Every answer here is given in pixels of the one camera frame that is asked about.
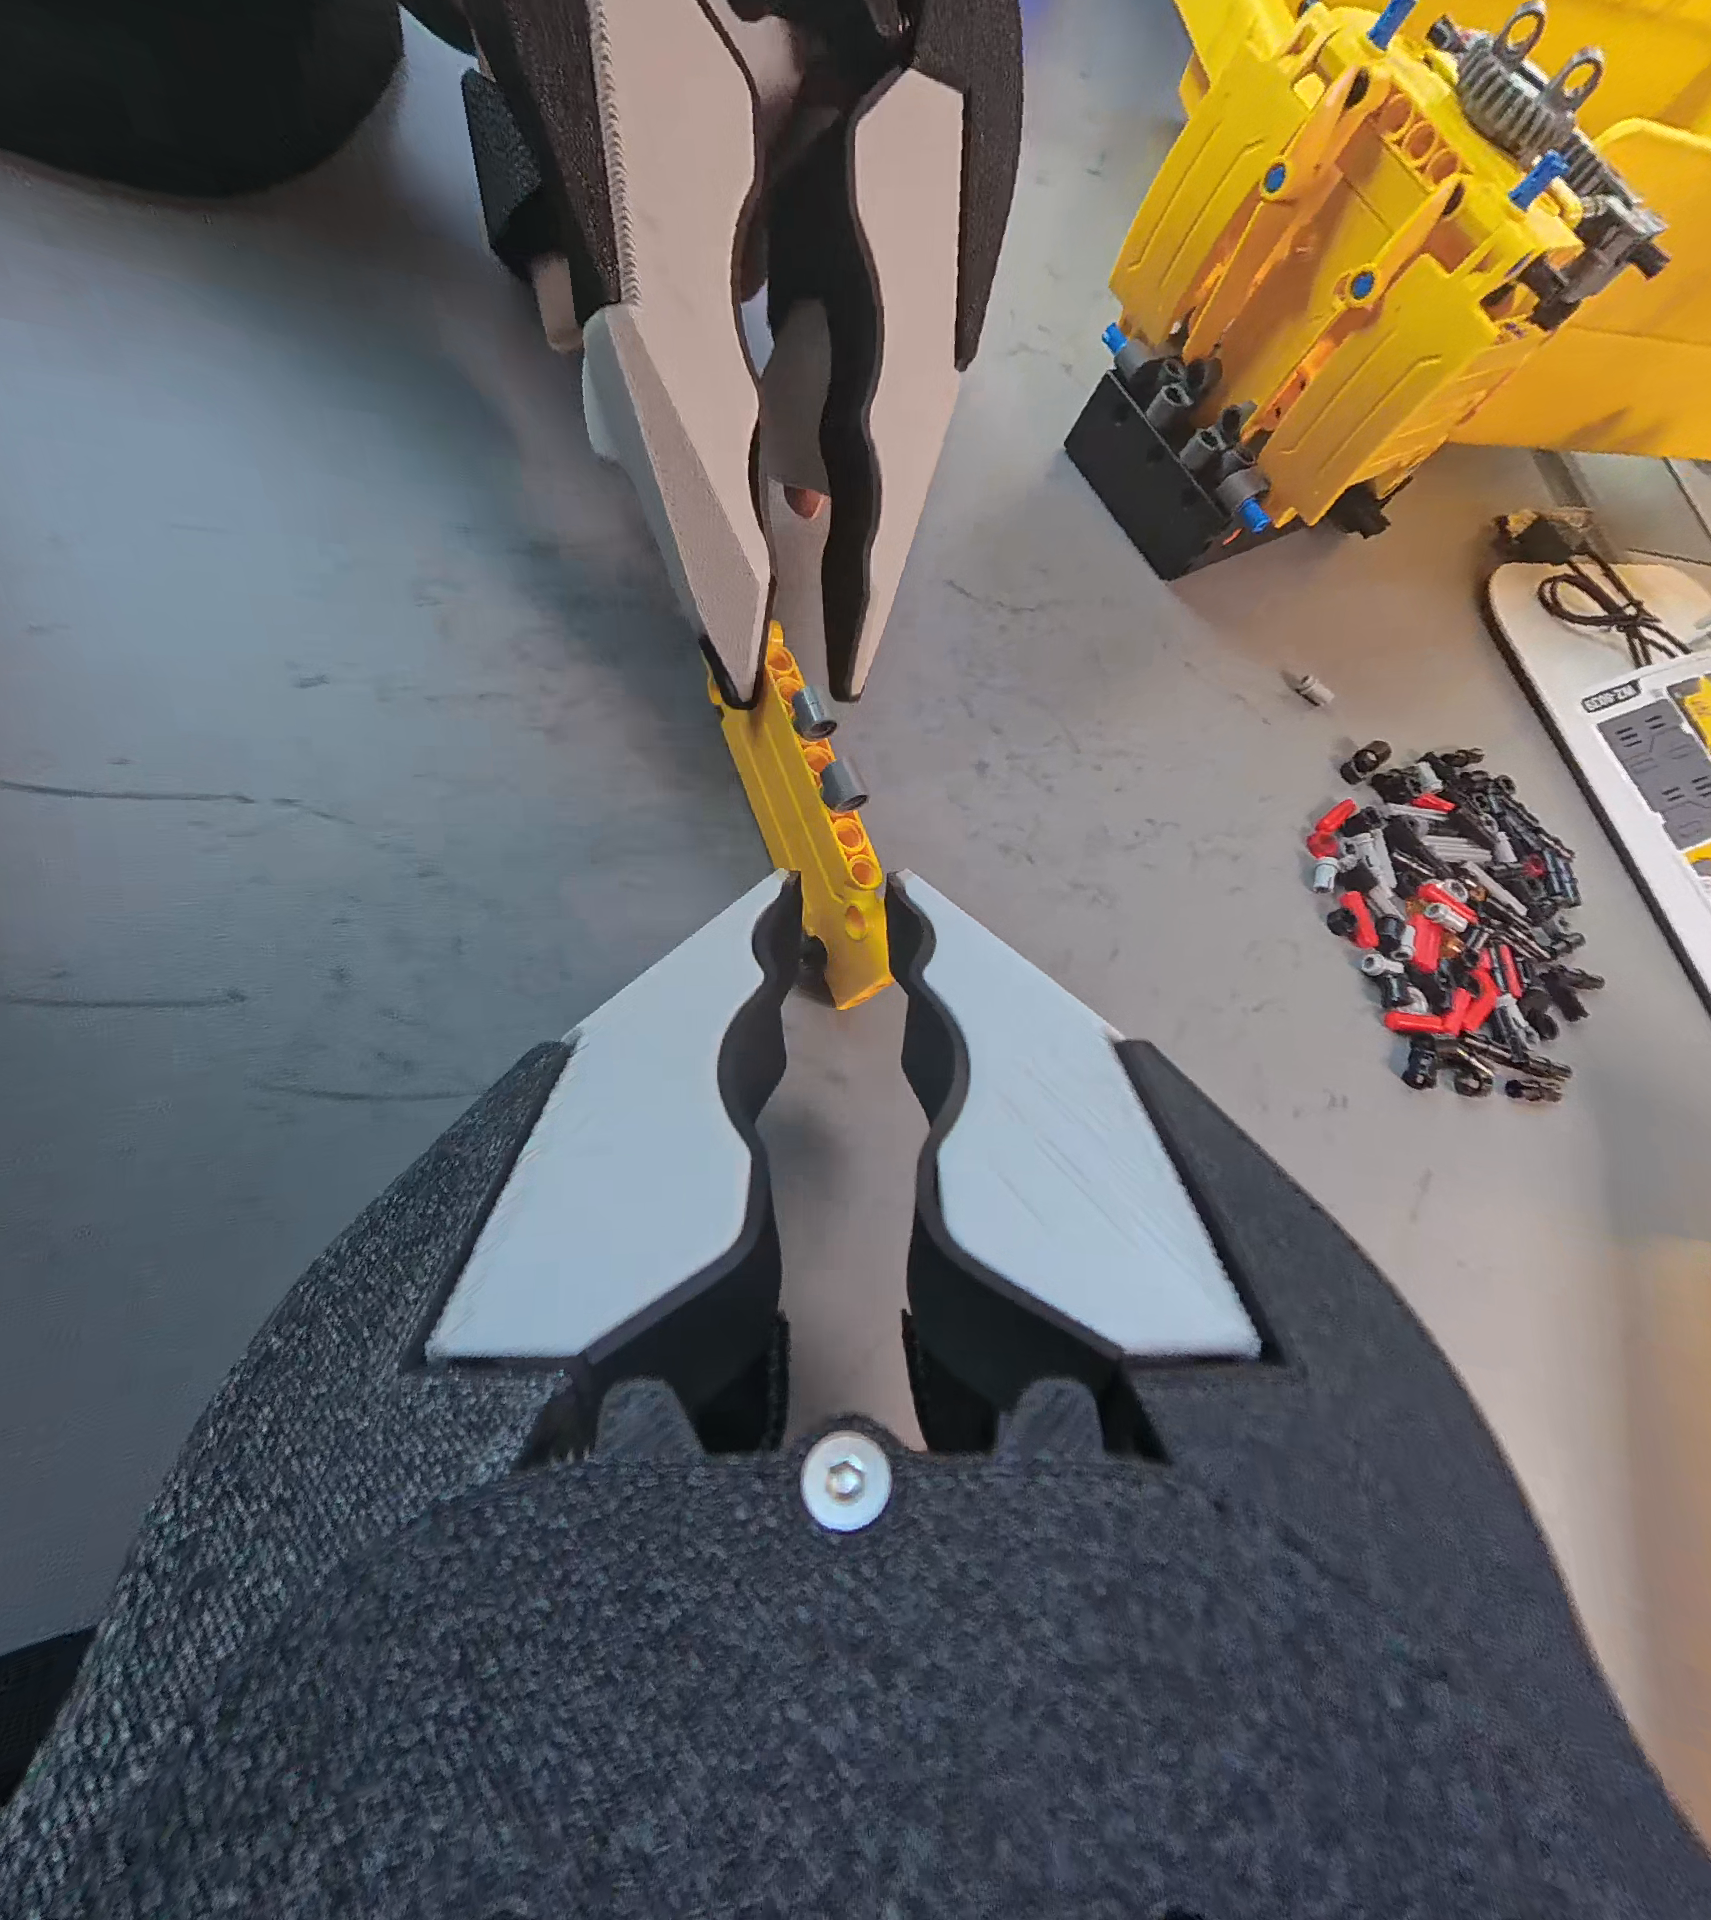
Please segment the large yellow plastic bin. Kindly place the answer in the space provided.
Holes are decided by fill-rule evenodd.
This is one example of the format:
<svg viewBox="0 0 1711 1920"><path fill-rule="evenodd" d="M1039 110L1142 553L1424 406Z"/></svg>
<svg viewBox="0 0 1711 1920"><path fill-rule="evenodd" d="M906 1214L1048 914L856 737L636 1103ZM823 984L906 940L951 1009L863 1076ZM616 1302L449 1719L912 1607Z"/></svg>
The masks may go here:
<svg viewBox="0 0 1711 1920"><path fill-rule="evenodd" d="M1515 5L1415 5L1496 26ZM1605 56L1582 130L1666 221L1667 267L1619 277L1443 443L1711 460L1711 5L1544 5L1537 62Z"/></svg>

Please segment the yellow lego vehicle model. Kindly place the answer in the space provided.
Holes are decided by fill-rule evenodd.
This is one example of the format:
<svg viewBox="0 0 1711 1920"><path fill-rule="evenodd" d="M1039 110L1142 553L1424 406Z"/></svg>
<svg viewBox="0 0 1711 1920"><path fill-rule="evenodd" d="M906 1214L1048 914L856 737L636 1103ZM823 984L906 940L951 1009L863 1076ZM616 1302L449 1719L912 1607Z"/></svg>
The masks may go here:
<svg viewBox="0 0 1711 1920"><path fill-rule="evenodd" d="M1118 248L1072 465L1162 582L1387 500L1666 221L1582 130L1605 56L1415 5L1177 5L1186 122Z"/></svg>

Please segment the grey flat device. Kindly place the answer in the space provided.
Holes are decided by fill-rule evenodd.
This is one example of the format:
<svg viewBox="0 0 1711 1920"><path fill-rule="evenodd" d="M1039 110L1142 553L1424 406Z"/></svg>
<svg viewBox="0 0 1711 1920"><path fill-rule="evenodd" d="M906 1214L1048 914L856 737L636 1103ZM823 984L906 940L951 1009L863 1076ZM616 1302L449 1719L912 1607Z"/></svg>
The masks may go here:
<svg viewBox="0 0 1711 1920"><path fill-rule="evenodd" d="M1568 545L1711 569L1711 460L1535 449L1532 465Z"/></svg>

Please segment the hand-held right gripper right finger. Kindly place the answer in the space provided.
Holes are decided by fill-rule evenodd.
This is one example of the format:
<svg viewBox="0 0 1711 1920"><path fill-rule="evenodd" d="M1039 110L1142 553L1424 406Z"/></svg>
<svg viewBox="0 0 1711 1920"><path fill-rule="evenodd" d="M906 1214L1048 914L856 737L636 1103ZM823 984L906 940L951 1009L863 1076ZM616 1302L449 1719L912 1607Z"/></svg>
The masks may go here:
<svg viewBox="0 0 1711 1920"><path fill-rule="evenodd" d="M1136 1374L1261 1361L1265 1336L1128 1040L913 873L889 874L913 1168L905 1360L933 1453L988 1453L1039 1381L1154 1453Z"/></svg>

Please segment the pile of small lego connectors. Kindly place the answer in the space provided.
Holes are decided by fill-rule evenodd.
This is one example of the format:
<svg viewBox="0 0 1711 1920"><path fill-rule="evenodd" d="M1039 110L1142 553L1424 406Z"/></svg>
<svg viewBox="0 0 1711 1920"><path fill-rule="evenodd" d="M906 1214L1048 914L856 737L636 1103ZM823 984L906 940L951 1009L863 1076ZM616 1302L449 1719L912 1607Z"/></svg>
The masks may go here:
<svg viewBox="0 0 1711 1920"><path fill-rule="evenodd" d="M1397 756L1366 740L1335 766L1344 793L1303 835L1322 924L1352 953L1413 1091L1563 1103L1556 1056L1604 978L1582 966L1582 887L1481 748Z"/></svg>

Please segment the yellow lego panel piece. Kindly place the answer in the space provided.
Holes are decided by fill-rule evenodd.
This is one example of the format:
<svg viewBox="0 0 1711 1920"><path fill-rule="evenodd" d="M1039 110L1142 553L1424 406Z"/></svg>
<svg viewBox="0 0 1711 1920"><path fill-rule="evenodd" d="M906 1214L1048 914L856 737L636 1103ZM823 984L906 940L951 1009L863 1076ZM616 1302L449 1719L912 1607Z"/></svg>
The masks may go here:
<svg viewBox="0 0 1711 1920"><path fill-rule="evenodd" d="M802 883L802 935L827 946L825 978L802 973L802 984L840 1010L863 1005L889 986L885 871L863 827L865 785L833 745L834 716L777 619L754 700L732 705L715 667L706 691L771 866Z"/></svg>

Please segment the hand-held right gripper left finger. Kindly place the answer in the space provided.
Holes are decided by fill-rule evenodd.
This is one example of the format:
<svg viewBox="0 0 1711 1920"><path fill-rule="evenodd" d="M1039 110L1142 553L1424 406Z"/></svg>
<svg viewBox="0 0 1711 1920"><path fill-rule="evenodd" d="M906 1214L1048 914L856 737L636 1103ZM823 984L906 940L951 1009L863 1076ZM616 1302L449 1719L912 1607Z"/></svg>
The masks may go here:
<svg viewBox="0 0 1711 1920"><path fill-rule="evenodd" d="M758 1133L785 1073L802 885L771 873L587 1014L426 1324L433 1369L562 1374L587 1419L668 1386L711 1453L786 1413Z"/></svg>

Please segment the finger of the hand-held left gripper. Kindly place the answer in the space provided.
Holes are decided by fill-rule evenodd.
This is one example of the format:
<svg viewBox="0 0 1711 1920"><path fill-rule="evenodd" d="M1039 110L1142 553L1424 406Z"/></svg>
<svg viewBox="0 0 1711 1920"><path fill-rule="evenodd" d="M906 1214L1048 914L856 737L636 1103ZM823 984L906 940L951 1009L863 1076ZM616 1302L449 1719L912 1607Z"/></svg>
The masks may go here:
<svg viewBox="0 0 1711 1920"><path fill-rule="evenodd" d="M617 298L584 327L588 437L628 475L723 698L748 705L773 602L734 285L761 184L754 85L699 1L588 5L587 44L617 248Z"/></svg>
<svg viewBox="0 0 1711 1920"><path fill-rule="evenodd" d="M821 638L863 694L958 389L964 97L905 66L769 203L769 486L821 494Z"/></svg>

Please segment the instruction sheet on white stand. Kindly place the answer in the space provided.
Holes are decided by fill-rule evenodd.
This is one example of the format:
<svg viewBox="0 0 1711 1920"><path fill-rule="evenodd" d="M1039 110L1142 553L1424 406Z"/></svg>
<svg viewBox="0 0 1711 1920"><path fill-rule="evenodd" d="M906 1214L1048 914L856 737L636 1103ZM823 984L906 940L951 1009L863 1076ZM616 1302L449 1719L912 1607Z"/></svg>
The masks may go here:
<svg viewBox="0 0 1711 1920"><path fill-rule="evenodd" d="M1582 716L1582 698L1604 683L1711 662L1705 589L1662 562L1502 562L1488 576L1484 611L1711 1019L1711 909Z"/></svg>

